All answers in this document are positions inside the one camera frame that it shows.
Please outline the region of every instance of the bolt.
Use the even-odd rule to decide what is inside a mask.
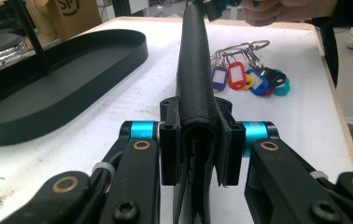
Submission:
[[[330,223],[340,223],[343,220],[337,208],[325,201],[314,203],[311,206],[311,211],[316,217]]]
[[[138,205],[133,201],[119,203],[113,210],[113,218],[118,223],[131,223],[137,220],[138,216]]]

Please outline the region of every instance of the keychain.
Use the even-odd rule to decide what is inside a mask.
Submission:
[[[234,90],[243,89],[247,83],[246,70],[243,64],[238,62],[232,54],[230,54],[230,56],[233,58],[234,62],[230,63],[229,58],[226,57],[226,61],[229,64],[227,68],[229,86]]]
[[[264,66],[254,53],[254,50],[263,49],[269,44],[268,40],[260,40],[217,50],[213,56],[215,63],[212,64],[213,89],[223,91],[226,82],[228,82],[233,90],[250,90],[255,95],[264,97],[269,97],[272,94],[278,96],[288,94],[290,81],[287,76],[279,69]],[[234,57],[240,53],[249,66],[246,72],[244,65]]]
[[[228,70],[224,66],[224,58],[217,57],[217,66],[212,70],[212,88],[217,91],[223,91],[226,87]]]

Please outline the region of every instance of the black oval tray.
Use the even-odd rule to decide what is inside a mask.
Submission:
[[[34,139],[69,122],[148,57],[146,37],[107,30],[81,35],[0,71],[0,146]]]

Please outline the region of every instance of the white table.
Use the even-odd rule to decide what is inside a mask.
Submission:
[[[71,170],[90,174],[118,138],[125,120],[159,120],[159,102],[175,95],[181,20],[118,18],[92,31],[116,28],[144,33],[148,59],[62,128],[0,147],[0,220],[27,203],[52,176]],[[236,120],[272,121],[281,138],[331,181],[353,170],[353,144],[313,27],[282,23],[253,28],[242,21],[216,21],[206,29],[211,52],[251,40],[270,40],[257,55],[290,78],[291,91],[284,97],[263,98],[231,89],[217,93],[233,103]],[[213,223],[252,222],[244,198],[247,166],[248,159],[243,159],[238,187],[218,188],[213,177]],[[170,223],[171,187],[162,187],[161,209],[161,223]]]

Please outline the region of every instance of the key tag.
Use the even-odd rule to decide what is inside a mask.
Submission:
[[[253,78],[252,76],[246,74],[246,78],[247,78],[247,83],[246,83],[246,86],[243,88],[243,90],[249,90],[249,88],[251,88],[255,83],[255,78]]]
[[[245,69],[242,63],[238,62],[234,56],[232,56],[234,62],[230,63],[229,58],[226,57],[226,60],[229,64],[228,70],[228,80],[229,86],[234,90],[241,90],[247,84],[247,77]]]
[[[269,86],[267,90],[262,94],[263,97],[270,97],[275,92],[275,86]]]
[[[287,76],[279,69],[263,67],[260,71],[261,75],[269,80],[271,86],[280,86],[287,80]]]
[[[254,68],[248,69],[246,73],[255,79],[254,84],[251,88],[249,88],[252,93],[255,95],[264,94],[270,86],[269,81],[265,77],[261,76],[261,73]]]
[[[284,82],[284,84],[277,86],[275,88],[275,92],[273,92],[274,95],[277,96],[285,96],[288,94],[288,92],[290,91],[290,81],[289,78],[287,78],[287,80]]]
[[[223,57],[217,62],[217,66],[212,70],[212,88],[217,91],[223,91],[226,87],[228,71],[224,64]]]

